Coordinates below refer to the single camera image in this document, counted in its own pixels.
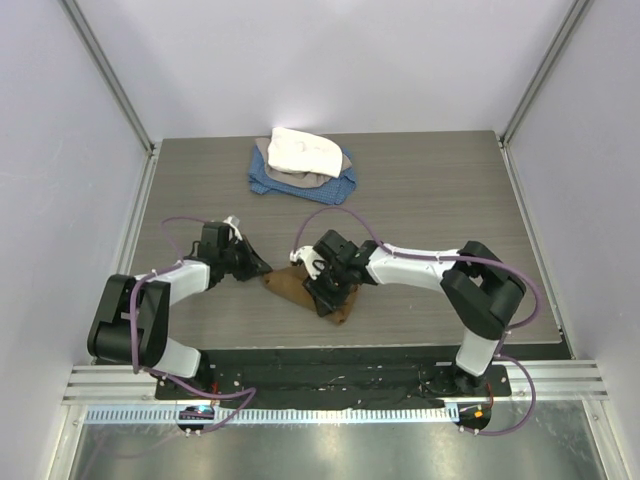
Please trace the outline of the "brown cloth napkin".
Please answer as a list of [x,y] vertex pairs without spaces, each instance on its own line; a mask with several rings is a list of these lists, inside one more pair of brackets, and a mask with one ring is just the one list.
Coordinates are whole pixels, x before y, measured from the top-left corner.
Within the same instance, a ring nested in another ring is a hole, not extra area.
[[359,287],[351,289],[346,303],[336,311],[321,314],[311,294],[303,286],[306,278],[307,273],[303,266],[289,266],[263,275],[261,281],[263,286],[276,296],[312,311],[319,318],[324,318],[336,325],[343,324],[354,309],[359,295]]

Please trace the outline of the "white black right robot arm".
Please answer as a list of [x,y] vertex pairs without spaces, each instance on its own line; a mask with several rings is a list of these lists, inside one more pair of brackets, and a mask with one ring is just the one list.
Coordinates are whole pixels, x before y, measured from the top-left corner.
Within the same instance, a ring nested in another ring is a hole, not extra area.
[[472,395],[488,381],[494,354],[526,293],[524,282],[503,269],[484,244],[460,250],[412,250],[367,240],[360,246],[334,230],[290,253],[305,268],[303,287],[320,316],[342,307],[360,285],[406,285],[443,294],[464,326],[447,373],[431,381],[436,395]]

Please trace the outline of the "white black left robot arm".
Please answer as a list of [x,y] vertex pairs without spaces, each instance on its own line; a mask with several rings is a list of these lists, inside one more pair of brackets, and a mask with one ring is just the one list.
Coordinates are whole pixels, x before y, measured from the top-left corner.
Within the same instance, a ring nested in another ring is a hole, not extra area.
[[106,281],[88,338],[94,358],[178,377],[190,398],[213,385],[208,356],[169,337],[173,305],[207,292],[228,275],[246,282],[272,271],[239,229],[239,220],[204,221],[200,238],[173,265],[147,274],[114,274]]

